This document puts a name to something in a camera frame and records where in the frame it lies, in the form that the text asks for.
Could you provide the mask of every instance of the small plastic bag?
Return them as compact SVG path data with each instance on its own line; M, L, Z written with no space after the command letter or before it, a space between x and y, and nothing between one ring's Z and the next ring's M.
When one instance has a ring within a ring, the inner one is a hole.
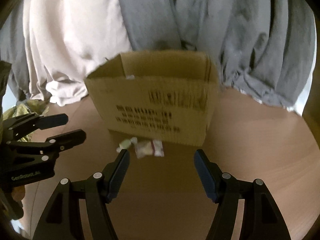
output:
M142 141L134 145L138 159L145 156L164 157L162 142L160 140Z
M160 141L160 140L152 140L152 141L153 141L153 146L155 149L155 156L156 157L164 157L162 141Z
M153 155L153 147L152 147L151 141L138 142L134 145L134 149L136 151L136 155L138 159L141 159L144 156Z

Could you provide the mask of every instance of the wooden floor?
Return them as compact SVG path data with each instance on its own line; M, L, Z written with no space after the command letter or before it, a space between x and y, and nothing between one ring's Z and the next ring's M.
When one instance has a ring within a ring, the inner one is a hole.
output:
M35 141L83 129L86 142L61 153L56 175L27 186L25 230L33 235L40 215L62 178L86 179L116 158L118 143L128 135L109 132L89 97L58 107L65 126L36 132ZM302 239L320 214L320 151L302 117L284 109L260 105L249 96L227 89L216 106L203 149L222 171L238 179L265 181L287 223L293 240ZM164 143L164 158L131 164L118 197L108 212L119 239L205 239L216 205L205 195L193 165L196 148ZM86 239L92 239L84 202L81 202ZM239 203L233 239L239 237L243 202Z

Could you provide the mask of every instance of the clothing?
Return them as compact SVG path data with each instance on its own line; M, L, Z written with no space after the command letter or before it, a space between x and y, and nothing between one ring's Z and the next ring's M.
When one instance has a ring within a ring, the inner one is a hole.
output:
M316 31L305 0L119 1L133 50L205 51L223 85L272 106L293 106L308 80Z
M59 106L88 94L83 79L130 51L118 0L24 0L23 32L32 99Z
M294 106L287 107L287 110L289 112L295 111L298 115L302 116L304 107L306 106L306 103L309 98L310 90L311 90L313 71L315 70L315 67L316 67L316 58L317 58L317 34L316 34L316 40L315 40L315 53L313 55L313 62L312 62L311 71L310 71L307 83L304 86L300 95L298 96L298 99L295 102Z
M22 16L23 0L13 8L0 31L0 59L12 64L8 84L18 102L30 98Z

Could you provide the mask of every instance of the gray fabric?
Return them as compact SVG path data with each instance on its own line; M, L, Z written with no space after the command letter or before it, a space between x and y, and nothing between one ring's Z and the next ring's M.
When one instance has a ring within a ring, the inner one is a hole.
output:
M221 83L293 106L311 71L314 16L305 0L119 0L134 50L206 51Z
M0 31L0 59L12 64L8 84L17 101L30 98L22 17L23 0L12 10Z
M0 143L2 141L3 133L3 116L2 116L2 99L7 88L7 82L9 73L11 70L11 64L5 61L0 61Z

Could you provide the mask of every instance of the white fabric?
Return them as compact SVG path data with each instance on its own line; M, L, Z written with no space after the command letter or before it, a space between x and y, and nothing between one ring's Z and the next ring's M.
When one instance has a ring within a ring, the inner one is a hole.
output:
M119 0L24 0L32 99L59 106L88 94L83 79L131 45Z

